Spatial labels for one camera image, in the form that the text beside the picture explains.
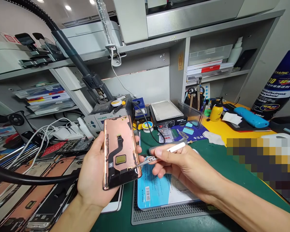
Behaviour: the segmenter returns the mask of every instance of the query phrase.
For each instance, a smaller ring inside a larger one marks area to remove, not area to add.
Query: yellow tabletop
[[[250,108],[243,106],[241,104],[236,104],[237,107],[244,107],[248,110]],[[263,135],[270,135],[270,134],[276,134],[274,131],[267,131],[267,132],[237,132],[233,130],[231,127],[228,126],[224,121],[219,119],[218,122],[212,122],[212,121],[206,121],[206,119],[202,122],[202,124],[208,129],[210,132],[218,134],[221,136],[222,140],[227,144],[227,139],[228,138],[259,138]]]

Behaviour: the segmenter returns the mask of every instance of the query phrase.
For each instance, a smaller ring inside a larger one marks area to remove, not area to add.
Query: yellow bottle
[[[213,107],[212,112],[210,113],[209,119],[210,119],[211,121],[219,121],[219,118],[220,118],[220,116],[221,116],[221,114],[222,114],[222,112],[223,112],[223,107],[222,107],[222,105],[223,105],[223,102],[222,102],[222,97],[221,97],[219,103],[217,103],[217,104]]]

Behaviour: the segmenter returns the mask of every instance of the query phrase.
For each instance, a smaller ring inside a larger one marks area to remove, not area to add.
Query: hand
[[[167,144],[151,151],[152,155],[159,158],[150,163],[155,164],[152,170],[153,175],[162,178],[166,173],[172,174],[199,199],[212,204],[225,178],[190,146],[186,145],[175,153],[171,153],[167,149],[172,146],[174,144]],[[142,156],[139,156],[139,159],[140,162],[144,161]]]
[[[84,157],[77,183],[78,194],[82,197],[83,203],[98,206],[101,210],[112,200],[119,188],[103,190],[102,180],[105,162],[104,153],[101,150],[103,142],[104,132],[102,131]],[[141,153],[142,148],[137,146],[136,151]]]

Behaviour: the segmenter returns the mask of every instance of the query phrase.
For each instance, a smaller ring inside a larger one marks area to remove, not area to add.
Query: blue spray can
[[[251,107],[251,111],[270,120],[290,99],[290,51],[280,62],[270,80]]]

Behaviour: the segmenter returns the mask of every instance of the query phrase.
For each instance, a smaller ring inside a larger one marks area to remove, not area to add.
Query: blue glue gun
[[[264,128],[269,125],[268,121],[255,115],[253,112],[245,109],[244,107],[237,107],[233,111],[242,116],[246,122],[254,128]]]

